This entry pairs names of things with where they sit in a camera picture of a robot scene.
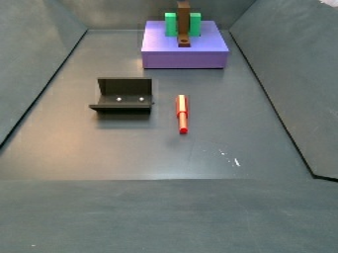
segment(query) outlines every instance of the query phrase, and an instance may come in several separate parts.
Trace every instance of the purple box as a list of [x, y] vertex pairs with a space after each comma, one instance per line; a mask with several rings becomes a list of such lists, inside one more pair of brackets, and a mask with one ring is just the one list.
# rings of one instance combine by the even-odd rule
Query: purple box
[[214, 21], [202, 21], [200, 37], [189, 37], [191, 47], [177, 47], [165, 36], [165, 22], [148, 21], [143, 39], [144, 68], [224, 68], [228, 48]]

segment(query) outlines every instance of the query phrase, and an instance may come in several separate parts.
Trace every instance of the gray table surface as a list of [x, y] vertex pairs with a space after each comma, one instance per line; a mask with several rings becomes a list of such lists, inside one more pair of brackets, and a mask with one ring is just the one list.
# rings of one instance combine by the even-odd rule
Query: gray table surface
[[[89, 31], [0, 150], [0, 179], [307, 179], [228, 33], [226, 69], [144, 70], [143, 32]], [[148, 119], [99, 117], [97, 77], [153, 79]], [[189, 133], [173, 99], [189, 97]]]
[[[336, 184], [310, 178], [224, 38], [227, 69], [144, 71], [141, 33], [88, 33], [0, 150], [0, 252], [336, 252]], [[148, 120], [97, 118], [97, 76], [153, 77]], [[159, 178], [188, 179], [111, 181]]]

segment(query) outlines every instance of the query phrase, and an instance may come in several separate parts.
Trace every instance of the green block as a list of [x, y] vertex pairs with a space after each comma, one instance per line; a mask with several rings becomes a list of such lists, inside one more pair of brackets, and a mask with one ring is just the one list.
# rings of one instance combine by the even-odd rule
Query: green block
[[202, 22], [200, 13], [189, 13], [188, 35], [192, 37], [200, 36], [200, 22]]
[[165, 36], [176, 37], [175, 13], [165, 13]]

